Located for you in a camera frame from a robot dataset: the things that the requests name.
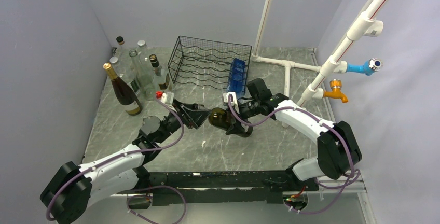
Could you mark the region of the bottle black gold cap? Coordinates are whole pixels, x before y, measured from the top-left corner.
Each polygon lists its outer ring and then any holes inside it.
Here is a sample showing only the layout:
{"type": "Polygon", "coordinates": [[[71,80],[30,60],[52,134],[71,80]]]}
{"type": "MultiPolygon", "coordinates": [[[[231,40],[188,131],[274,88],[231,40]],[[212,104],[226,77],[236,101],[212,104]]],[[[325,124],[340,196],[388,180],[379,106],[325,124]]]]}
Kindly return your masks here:
{"type": "Polygon", "coordinates": [[[154,72],[153,83],[156,87],[156,90],[172,91],[173,84],[169,71],[160,65],[157,56],[155,54],[151,54],[149,56],[149,61],[151,62],[151,65],[153,67],[153,72],[154,72]]]}

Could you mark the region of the blue tinted clear bottle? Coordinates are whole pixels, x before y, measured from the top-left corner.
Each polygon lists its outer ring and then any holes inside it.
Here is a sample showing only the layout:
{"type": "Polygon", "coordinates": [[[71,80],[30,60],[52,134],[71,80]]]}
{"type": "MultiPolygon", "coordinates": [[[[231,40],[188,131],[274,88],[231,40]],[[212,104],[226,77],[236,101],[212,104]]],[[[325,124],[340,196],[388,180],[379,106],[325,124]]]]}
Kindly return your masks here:
{"type": "Polygon", "coordinates": [[[131,49],[129,50],[129,57],[133,63],[134,71],[144,97],[149,101],[154,100],[156,98],[156,91],[152,77],[146,66],[140,61],[139,53],[135,49],[131,49]]]}

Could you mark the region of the dark wine bottle gold cap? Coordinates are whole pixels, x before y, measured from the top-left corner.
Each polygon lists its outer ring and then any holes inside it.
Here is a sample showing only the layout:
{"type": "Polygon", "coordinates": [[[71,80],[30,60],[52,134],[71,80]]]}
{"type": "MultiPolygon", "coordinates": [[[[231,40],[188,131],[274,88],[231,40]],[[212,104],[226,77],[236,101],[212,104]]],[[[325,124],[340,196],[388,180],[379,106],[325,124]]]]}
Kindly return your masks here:
{"type": "Polygon", "coordinates": [[[138,115],[142,111],[142,106],[131,87],[118,76],[110,63],[104,63],[103,69],[111,80],[115,96],[125,112],[131,116],[138,115]]]}

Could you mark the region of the clear bottle dark neck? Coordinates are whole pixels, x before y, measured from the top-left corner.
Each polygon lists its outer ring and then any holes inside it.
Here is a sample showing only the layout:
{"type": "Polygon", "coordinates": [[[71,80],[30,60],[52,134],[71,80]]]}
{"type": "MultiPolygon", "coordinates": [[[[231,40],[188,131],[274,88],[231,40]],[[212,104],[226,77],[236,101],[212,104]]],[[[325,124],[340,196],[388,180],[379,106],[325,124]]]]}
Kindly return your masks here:
{"type": "Polygon", "coordinates": [[[126,68],[125,65],[121,62],[121,60],[113,56],[109,60],[110,64],[114,68],[117,75],[126,83],[128,84],[131,89],[134,91],[136,95],[139,95],[140,93],[140,87],[138,85],[138,82],[134,76],[134,73],[129,68],[126,68]]]}

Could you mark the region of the clear bottle silver cap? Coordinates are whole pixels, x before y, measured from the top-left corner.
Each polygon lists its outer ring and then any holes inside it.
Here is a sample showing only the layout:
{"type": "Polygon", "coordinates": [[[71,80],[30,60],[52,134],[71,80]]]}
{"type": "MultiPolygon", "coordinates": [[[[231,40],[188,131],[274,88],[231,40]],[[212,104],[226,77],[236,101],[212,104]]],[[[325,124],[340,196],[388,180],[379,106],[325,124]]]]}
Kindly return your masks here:
{"type": "Polygon", "coordinates": [[[140,62],[143,64],[150,64],[149,51],[147,48],[146,41],[141,39],[137,42],[137,45],[138,45],[137,51],[140,62]]]}

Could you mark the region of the clear bottle blue medallion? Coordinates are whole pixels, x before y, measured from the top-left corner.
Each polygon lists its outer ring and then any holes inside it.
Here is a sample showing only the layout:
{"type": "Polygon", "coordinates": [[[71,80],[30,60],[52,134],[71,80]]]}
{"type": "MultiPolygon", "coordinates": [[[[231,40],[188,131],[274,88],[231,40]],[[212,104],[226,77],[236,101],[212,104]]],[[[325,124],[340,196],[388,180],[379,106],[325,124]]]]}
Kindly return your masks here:
{"type": "Polygon", "coordinates": [[[125,40],[122,36],[117,36],[116,37],[116,42],[118,43],[119,47],[119,58],[121,59],[121,62],[123,63],[123,65],[128,68],[128,69],[132,69],[132,62],[131,62],[131,58],[129,56],[129,47],[125,44],[125,40]]]}

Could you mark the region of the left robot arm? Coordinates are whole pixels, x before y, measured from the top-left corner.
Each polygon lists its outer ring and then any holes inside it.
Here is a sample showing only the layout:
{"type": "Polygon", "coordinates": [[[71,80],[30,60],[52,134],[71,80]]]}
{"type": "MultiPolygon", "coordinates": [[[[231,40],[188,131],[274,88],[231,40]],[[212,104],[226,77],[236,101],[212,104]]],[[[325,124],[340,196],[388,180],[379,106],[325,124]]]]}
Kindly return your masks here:
{"type": "Polygon", "coordinates": [[[102,159],[80,165],[69,161],[63,164],[40,195],[46,206],[46,218],[57,223],[72,223],[85,210],[114,193],[133,190],[144,192],[149,186],[145,164],[158,154],[177,144],[174,141],[164,147],[164,142],[177,130],[178,140],[184,128],[198,129],[208,119],[211,110],[202,104],[182,103],[173,100],[170,105],[158,100],[168,110],[163,119],[156,116],[144,118],[137,138],[122,150],[102,159]]]}

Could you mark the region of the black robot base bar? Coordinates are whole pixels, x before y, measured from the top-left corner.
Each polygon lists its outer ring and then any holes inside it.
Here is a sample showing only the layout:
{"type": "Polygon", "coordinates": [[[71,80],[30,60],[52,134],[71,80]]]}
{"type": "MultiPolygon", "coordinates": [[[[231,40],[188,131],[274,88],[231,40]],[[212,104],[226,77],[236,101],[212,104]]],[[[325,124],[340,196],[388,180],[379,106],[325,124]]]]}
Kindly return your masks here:
{"type": "Polygon", "coordinates": [[[178,203],[266,202],[282,204],[289,193],[318,191],[314,179],[300,181],[284,170],[147,172],[126,193],[145,193],[152,206],[178,203]]]}

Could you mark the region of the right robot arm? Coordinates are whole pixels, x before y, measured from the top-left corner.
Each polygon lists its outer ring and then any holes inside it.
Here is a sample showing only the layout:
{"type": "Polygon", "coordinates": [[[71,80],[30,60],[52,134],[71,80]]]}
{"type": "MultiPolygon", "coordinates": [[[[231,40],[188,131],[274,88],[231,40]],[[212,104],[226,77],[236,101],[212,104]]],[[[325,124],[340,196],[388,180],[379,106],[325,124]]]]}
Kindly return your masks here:
{"type": "Polygon", "coordinates": [[[350,125],[320,118],[296,105],[282,93],[272,94],[261,78],[250,81],[247,89],[251,99],[239,103],[235,92],[223,94],[232,124],[249,128],[253,124],[247,119],[263,115],[266,120],[273,119],[293,127],[308,137],[317,146],[317,155],[302,159],[287,169],[286,184],[292,190],[299,190],[306,180],[326,176],[336,180],[343,175],[355,176],[354,166],[362,159],[359,146],[350,125]]]}

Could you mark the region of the blue square dash bottle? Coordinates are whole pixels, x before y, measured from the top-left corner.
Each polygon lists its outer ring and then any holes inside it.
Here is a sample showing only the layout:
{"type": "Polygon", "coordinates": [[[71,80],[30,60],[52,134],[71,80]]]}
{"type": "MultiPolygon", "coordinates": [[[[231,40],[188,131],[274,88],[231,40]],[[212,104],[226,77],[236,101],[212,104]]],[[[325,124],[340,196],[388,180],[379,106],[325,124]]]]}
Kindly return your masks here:
{"type": "Polygon", "coordinates": [[[243,95],[243,79],[245,71],[245,62],[240,59],[234,59],[228,77],[227,92],[235,92],[237,97],[243,95]]]}

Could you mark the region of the orange faucet tap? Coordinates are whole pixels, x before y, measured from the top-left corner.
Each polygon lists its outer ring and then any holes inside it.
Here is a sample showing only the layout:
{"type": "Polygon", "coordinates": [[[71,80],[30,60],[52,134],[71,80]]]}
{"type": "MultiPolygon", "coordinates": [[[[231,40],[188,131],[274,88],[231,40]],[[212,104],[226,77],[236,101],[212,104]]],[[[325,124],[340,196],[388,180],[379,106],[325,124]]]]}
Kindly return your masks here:
{"type": "Polygon", "coordinates": [[[338,79],[333,79],[329,82],[331,87],[331,92],[324,91],[323,97],[332,98],[332,99],[340,99],[343,103],[347,103],[348,98],[342,93],[342,81],[338,79]]]}

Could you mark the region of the blue faucet tap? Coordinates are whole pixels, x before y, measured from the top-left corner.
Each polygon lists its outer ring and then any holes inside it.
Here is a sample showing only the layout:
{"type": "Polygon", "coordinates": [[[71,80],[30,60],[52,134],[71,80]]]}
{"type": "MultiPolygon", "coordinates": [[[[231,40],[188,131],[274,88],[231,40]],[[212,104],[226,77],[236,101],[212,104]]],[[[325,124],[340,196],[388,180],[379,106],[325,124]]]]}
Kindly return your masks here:
{"type": "Polygon", "coordinates": [[[363,65],[352,65],[347,64],[347,72],[365,74],[367,76],[379,71],[382,68],[382,61],[377,58],[371,58],[366,61],[363,65]]]}

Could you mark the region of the white pvc pipe frame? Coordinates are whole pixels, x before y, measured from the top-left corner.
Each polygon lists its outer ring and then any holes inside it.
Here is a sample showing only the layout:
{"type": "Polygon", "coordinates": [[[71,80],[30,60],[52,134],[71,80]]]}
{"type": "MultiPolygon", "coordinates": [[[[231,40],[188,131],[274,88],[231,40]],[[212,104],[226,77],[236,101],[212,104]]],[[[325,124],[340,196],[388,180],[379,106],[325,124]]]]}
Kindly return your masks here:
{"type": "MultiPolygon", "coordinates": [[[[371,0],[272,0],[267,12],[263,46],[312,47],[324,62],[344,38],[347,29],[371,0]]],[[[339,120],[353,128],[384,128],[402,124],[406,116],[404,78],[413,65],[416,0],[387,0],[375,14],[384,28],[378,37],[362,37],[342,57],[361,64],[376,57],[384,68],[372,76],[342,75],[346,104],[334,100],[333,111],[339,120]]]]}

